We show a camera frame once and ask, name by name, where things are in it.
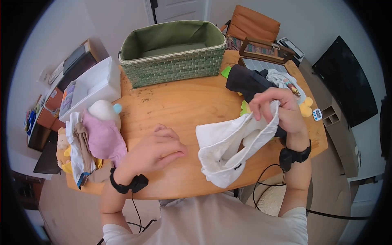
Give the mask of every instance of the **tan plush bear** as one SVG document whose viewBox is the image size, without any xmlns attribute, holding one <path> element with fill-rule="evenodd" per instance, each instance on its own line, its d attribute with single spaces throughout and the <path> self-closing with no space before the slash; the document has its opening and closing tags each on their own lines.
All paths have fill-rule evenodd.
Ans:
<svg viewBox="0 0 392 245">
<path fill-rule="evenodd" d="M 59 168 L 62 169 L 62 165 L 67 164 L 71 161 L 71 157 L 69 154 L 68 156 L 64 156 L 64 152 L 70 147 L 68 143 L 67 136 L 65 135 L 65 128 L 59 128 L 58 130 L 58 138 L 57 138 L 57 165 Z"/>
</svg>

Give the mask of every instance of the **black monitor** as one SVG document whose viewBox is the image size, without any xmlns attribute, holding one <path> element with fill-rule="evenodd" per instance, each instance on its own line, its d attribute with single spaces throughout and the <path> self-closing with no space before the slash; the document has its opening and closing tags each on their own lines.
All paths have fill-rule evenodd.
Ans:
<svg viewBox="0 0 392 245">
<path fill-rule="evenodd" d="M 312 66 L 354 127 L 378 113 L 369 82 L 350 48 L 338 36 Z"/>
</svg>

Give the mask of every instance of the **green woven basket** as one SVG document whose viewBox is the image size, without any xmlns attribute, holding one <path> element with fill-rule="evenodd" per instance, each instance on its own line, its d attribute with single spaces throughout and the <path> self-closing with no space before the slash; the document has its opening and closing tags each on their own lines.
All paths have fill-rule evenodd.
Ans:
<svg viewBox="0 0 392 245">
<path fill-rule="evenodd" d="M 133 31 L 119 59 L 132 87 L 217 76 L 226 39 L 211 22 L 173 21 Z"/>
</svg>

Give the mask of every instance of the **person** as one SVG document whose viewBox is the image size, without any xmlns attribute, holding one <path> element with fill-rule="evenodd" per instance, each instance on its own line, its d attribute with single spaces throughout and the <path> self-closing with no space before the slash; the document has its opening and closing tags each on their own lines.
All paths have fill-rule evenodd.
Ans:
<svg viewBox="0 0 392 245">
<path fill-rule="evenodd" d="M 279 125 L 287 131 L 287 148 L 304 151 L 309 147 L 308 131 L 290 90 L 269 88 L 256 94 L 249 103 L 255 119 L 263 116 L 267 122 L 272 120 L 269 104 L 273 100 L 281 103 Z M 178 135 L 158 124 L 129 151 L 113 177 L 117 184 L 129 185 L 135 175 L 162 169 L 187 154 Z M 278 217 L 222 192 L 161 202 L 161 218 L 139 234 L 132 233 L 122 214 L 125 194 L 117 192 L 108 181 L 101 198 L 103 238 L 109 245 L 307 244 L 305 207 L 311 172 L 309 157 L 302 163 L 295 162 L 285 173 L 287 189 Z"/>
</svg>

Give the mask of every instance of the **patterned cloth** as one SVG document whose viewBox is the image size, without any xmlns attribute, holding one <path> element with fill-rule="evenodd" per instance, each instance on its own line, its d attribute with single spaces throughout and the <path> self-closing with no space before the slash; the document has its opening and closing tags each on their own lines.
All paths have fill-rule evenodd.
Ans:
<svg viewBox="0 0 392 245">
<path fill-rule="evenodd" d="M 235 38 L 230 35 L 226 36 L 226 49 L 228 49 L 228 50 L 237 50 L 238 51 L 238 50 L 240 50 L 242 43 L 243 43 L 243 41 L 238 38 Z M 274 52 L 272 51 L 272 49 L 257 47 L 252 44 L 248 44 L 245 51 L 259 53 L 259 54 L 274 55 Z"/>
</svg>

